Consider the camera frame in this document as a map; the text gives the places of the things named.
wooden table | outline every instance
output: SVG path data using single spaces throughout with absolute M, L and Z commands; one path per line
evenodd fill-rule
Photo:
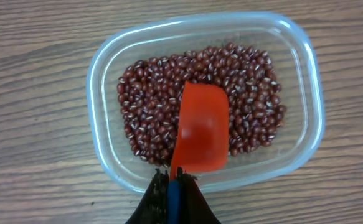
M 309 34 L 326 133 L 283 177 L 205 195 L 222 223 L 363 224 L 363 1 L 0 0 L 0 223 L 124 223 L 140 195 L 93 149 L 86 74 L 114 33 L 168 17 L 276 11 Z

container rim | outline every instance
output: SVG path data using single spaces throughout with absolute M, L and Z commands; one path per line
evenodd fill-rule
M 87 107 L 88 107 L 88 117 L 90 120 L 90 127 L 92 129 L 92 135 L 93 135 L 93 142 L 95 147 L 95 152 L 97 154 L 98 159 L 101 162 L 101 165 L 104 169 L 104 171 L 113 179 L 115 182 L 122 187 L 126 189 L 130 189 L 134 192 L 143 193 L 144 189 L 140 189 L 135 187 L 134 185 L 131 185 L 129 182 L 124 181 L 119 175 L 117 175 L 113 170 L 111 170 L 108 166 L 108 164 L 105 162 L 102 154 L 102 148 L 101 148 L 101 142 L 100 138 L 98 136 L 98 127 L 97 127 L 97 117 L 94 110 L 95 100 L 93 98 L 94 95 L 94 88 L 93 88 L 93 82 L 94 77 L 96 74 L 97 64 L 100 62 L 101 58 L 103 57 L 103 53 L 106 52 L 109 48 L 109 46 L 113 45 L 118 39 L 121 39 L 122 37 L 132 34 L 135 32 L 148 30 L 148 29 L 154 29 L 157 27 L 163 27 L 163 26 L 171 26 L 174 24 L 180 24 L 183 22 L 190 22 L 190 21 L 211 21 L 214 19 L 219 19 L 221 17 L 226 18 L 244 18 L 244 19 L 265 19 L 265 20 L 272 20 L 276 22 L 277 24 L 282 25 L 285 27 L 291 34 L 293 34 L 296 38 L 296 40 L 300 41 L 301 44 L 304 46 L 305 53 L 307 54 L 309 58 L 309 75 L 311 80 L 311 89 L 313 92 L 313 103 L 314 103 L 314 116 L 317 118 L 318 123 L 314 123 L 313 127 L 313 134 L 310 137 L 309 143 L 307 147 L 309 147 L 309 150 L 305 152 L 304 156 L 301 156 L 300 159 L 295 160 L 290 165 L 287 165 L 286 167 L 275 170 L 273 172 L 269 172 L 266 174 L 266 176 L 253 176 L 249 180 L 245 179 L 237 179 L 233 180 L 232 183 L 230 180 L 223 182 L 223 185 L 232 185 L 232 188 L 235 187 L 241 187 L 243 185 L 247 185 L 254 182 L 263 181 L 266 179 L 274 178 L 279 175 L 284 175 L 289 172 L 292 172 L 296 170 L 297 168 L 301 167 L 303 164 L 305 164 L 316 152 L 322 138 L 324 135 L 325 130 L 325 111 L 323 108 L 323 91 L 321 87 L 321 77 L 319 76 L 319 69 L 318 69 L 318 63 L 316 59 L 316 55 L 313 49 L 313 46 L 311 45 L 311 42 L 309 40 L 309 37 L 305 33 L 305 31 L 297 25 L 295 22 L 293 22 L 291 19 L 287 18 L 286 16 L 282 16 L 281 14 L 276 14 L 274 12 L 266 12 L 266 11 L 252 11 L 252 12 L 214 12 L 214 13 L 208 13 L 208 14 L 195 14 L 195 15 L 188 15 L 188 16 L 179 16 L 179 17 L 173 17 L 170 19 L 165 19 L 162 21 L 156 21 L 156 22 L 150 22 L 147 24 L 143 24 L 140 26 L 132 27 L 129 29 L 122 30 L 109 39 L 107 39 L 101 47 L 97 50 L 97 52 L 94 54 L 92 58 L 92 62 L 88 68 L 87 73 L 87 85 L 86 85 L 86 91 L 87 91 Z M 229 187 L 213 187 L 213 186 L 207 186 L 201 188 L 203 192 L 214 192 L 219 190 L 225 190 L 229 189 Z

adzuki bean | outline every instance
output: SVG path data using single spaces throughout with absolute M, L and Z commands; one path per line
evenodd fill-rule
M 133 154 L 169 167 L 186 81 L 217 85 L 226 92 L 231 156 L 271 146 L 276 129 L 285 125 L 286 113 L 271 62 L 265 50 L 229 42 L 224 48 L 209 46 L 128 66 L 116 89 Z

table surface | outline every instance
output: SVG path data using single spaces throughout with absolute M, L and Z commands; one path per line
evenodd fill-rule
M 302 168 L 205 197 L 222 223 L 363 224 L 363 1 L 0 0 L 0 223 L 124 223 L 141 196 L 95 155 L 93 54 L 127 27 L 217 11 L 275 11 L 315 47 L 326 132 Z

clear plastic container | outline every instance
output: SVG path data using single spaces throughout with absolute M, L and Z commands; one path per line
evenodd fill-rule
M 134 27 L 108 39 L 93 57 L 87 76 L 90 123 L 106 173 L 135 192 L 144 192 L 155 166 L 131 152 L 123 131 L 116 84 L 139 59 L 181 54 L 227 42 L 267 50 L 273 59 L 286 125 L 273 145 L 229 157 L 224 169 L 196 174 L 201 191 L 216 192 L 287 174 L 315 153 L 324 132 L 321 81 L 314 50 L 304 31 L 270 12 L 225 12 L 168 19 Z

